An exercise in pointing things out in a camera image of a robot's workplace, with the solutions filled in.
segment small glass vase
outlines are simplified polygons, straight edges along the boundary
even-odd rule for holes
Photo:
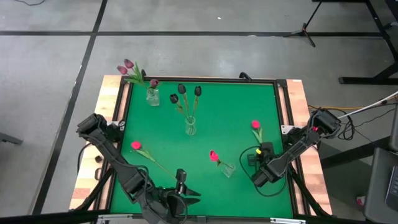
[[[235,172],[235,165],[234,164],[227,164],[222,162],[218,165],[218,168],[222,171],[222,173],[230,178],[232,174]]]
[[[193,136],[197,132],[197,127],[195,126],[196,119],[193,116],[189,116],[188,119],[185,118],[185,133],[189,136]]]
[[[147,101],[151,106],[159,106],[159,90],[153,88],[147,89]]]

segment concrete floor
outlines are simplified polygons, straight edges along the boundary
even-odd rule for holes
[[[91,31],[100,0],[47,0],[28,7],[0,1],[0,30]],[[316,3],[309,0],[115,0],[108,1],[101,31],[267,31],[289,32],[306,22]],[[383,1],[374,1],[383,23],[393,20]],[[311,32],[377,31],[364,4],[325,3],[308,27]],[[89,37],[0,35],[0,131],[24,139],[21,146],[0,144],[0,217],[30,212],[39,179],[68,104]],[[149,75],[302,79],[308,104],[362,106],[387,96],[395,86],[340,85],[342,75],[371,77],[393,62],[376,38],[281,37],[97,37],[45,201],[44,213],[66,211],[76,180],[76,159],[84,141],[76,125],[94,111],[103,75],[118,74],[124,58],[138,61]],[[359,124],[387,108],[353,117]],[[391,115],[362,126],[372,140],[387,136]],[[367,143],[326,142],[345,151]],[[334,174],[328,174],[333,180]],[[336,192],[332,186],[330,192]],[[360,212],[330,195],[335,215],[361,218]]]

